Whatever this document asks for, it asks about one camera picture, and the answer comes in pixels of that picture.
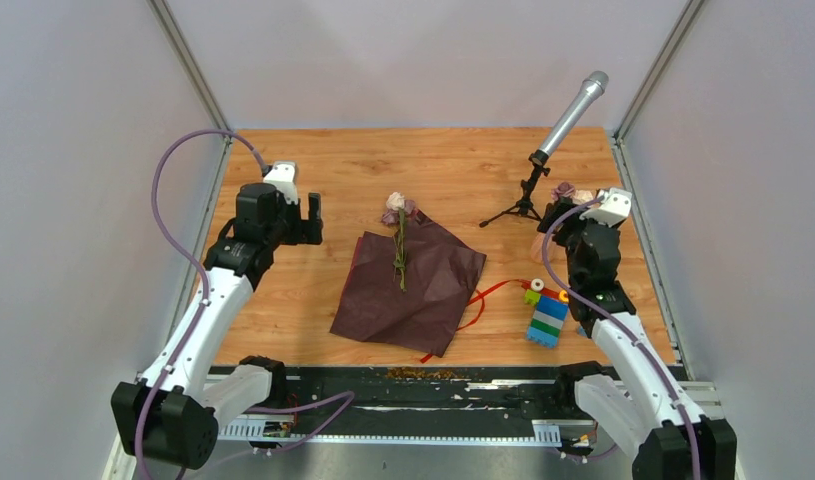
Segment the cream rose with stem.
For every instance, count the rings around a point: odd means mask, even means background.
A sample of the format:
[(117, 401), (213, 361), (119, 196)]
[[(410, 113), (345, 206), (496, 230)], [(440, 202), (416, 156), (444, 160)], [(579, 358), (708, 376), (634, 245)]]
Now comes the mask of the cream rose with stem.
[(581, 205), (594, 200), (594, 194), (589, 190), (576, 190), (571, 199), (574, 204)]

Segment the mauve rose with stem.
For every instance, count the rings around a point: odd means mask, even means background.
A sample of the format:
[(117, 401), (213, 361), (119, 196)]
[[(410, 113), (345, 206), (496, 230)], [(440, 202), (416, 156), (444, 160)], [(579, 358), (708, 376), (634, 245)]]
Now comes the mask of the mauve rose with stem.
[(575, 195), (577, 188), (570, 182), (561, 182), (551, 191), (551, 198), (554, 202), (558, 202), (565, 198), (575, 203)]

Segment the mauve rose stem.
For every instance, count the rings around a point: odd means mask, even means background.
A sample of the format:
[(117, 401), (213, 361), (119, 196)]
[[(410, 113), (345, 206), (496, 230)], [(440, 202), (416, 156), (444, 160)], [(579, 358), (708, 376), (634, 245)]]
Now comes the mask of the mauve rose stem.
[(404, 211), (408, 218), (414, 218), (420, 209), (414, 200), (407, 199), (404, 203)]
[(386, 226), (396, 226), (400, 224), (400, 211), (389, 209), (381, 217), (381, 223)]

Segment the maroon flower bouquet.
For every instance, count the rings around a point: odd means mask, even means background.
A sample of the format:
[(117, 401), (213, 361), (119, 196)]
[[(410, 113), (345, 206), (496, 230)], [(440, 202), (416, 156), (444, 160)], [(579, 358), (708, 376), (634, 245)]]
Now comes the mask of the maroon flower bouquet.
[(402, 277), (394, 267), (391, 237), (366, 232), (358, 239), (330, 332), (441, 357), (476, 291), (487, 256), (422, 211), (407, 221), (405, 240)]

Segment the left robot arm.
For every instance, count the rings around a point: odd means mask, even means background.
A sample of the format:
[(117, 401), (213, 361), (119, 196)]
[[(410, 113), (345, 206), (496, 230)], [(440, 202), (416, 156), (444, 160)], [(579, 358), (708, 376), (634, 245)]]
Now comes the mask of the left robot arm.
[(248, 303), (282, 245), (323, 240), (321, 196), (308, 195), (308, 211), (289, 187), (244, 185), (236, 214), (198, 263), (200, 281), (172, 337), (135, 382), (121, 382), (111, 407), (124, 451), (141, 469), (148, 460), (186, 470), (201, 468), (220, 431), (257, 405), (281, 411), (289, 400), (283, 363), (249, 356), (223, 380), (207, 376), (229, 327)]

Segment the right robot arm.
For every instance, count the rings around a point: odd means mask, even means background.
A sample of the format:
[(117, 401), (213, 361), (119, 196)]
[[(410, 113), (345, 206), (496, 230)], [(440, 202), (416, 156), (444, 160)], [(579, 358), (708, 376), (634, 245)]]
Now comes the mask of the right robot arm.
[(597, 362), (566, 366), (554, 403), (567, 417), (587, 414), (631, 461), (635, 479), (733, 479), (737, 436), (676, 379), (652, 346), (618, 280), (620, 226), (631, 197), (603, 191), (582, 204), (560, 198), (546, 207), (542, 245), (566, 255), (568, 277), (547, 274), (569, 297), (570, 314), (607, 355), (614, 377)]

